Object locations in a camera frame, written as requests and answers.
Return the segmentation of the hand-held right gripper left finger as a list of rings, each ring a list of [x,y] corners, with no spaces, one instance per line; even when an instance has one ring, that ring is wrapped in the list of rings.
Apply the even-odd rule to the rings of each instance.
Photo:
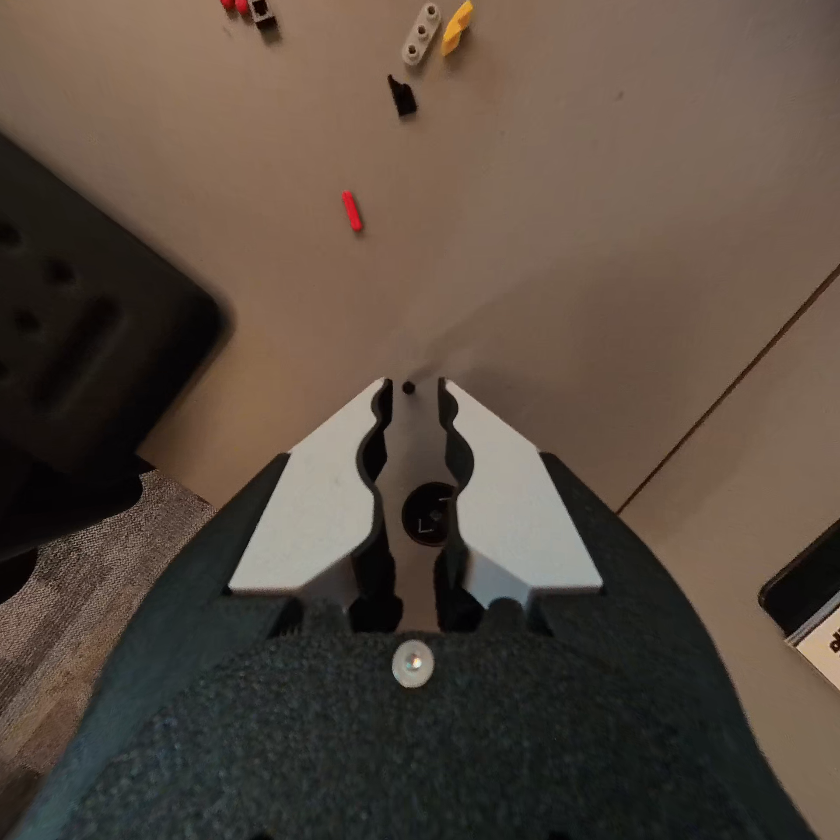
[[[393,383],[374,380],[288,453],[228,584],[234,595],[391,595],[382,495]]]

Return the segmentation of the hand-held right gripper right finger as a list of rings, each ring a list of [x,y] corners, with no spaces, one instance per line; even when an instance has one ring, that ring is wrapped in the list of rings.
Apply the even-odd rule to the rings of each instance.
[[[482,608],[527,610],[546,595],[591,595],[603,579],[541,450],[453,380],[437,382],[448,504],[444,582]]]

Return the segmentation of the round black desk cap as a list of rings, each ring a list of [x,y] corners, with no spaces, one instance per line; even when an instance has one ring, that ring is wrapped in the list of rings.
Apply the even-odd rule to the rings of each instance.
[[[402,526],[408,537],[425,547],[445,544],[448,536],[449,502],[455,488],[429,481],[412,490],[402,506]]]

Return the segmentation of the grey desk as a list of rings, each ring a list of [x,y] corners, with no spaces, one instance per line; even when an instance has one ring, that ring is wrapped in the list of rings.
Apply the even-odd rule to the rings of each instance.
[[[142,456],[220,507],[373,379],[454,379],[620,508],[838,263],[838,2],[2,2],[2,130],[221,297]]]

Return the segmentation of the black box white label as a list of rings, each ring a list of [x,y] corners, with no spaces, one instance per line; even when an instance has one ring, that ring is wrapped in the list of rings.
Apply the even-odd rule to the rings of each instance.
[[[839,522],[759,591],[759,604],[790,649],[839,689]]]

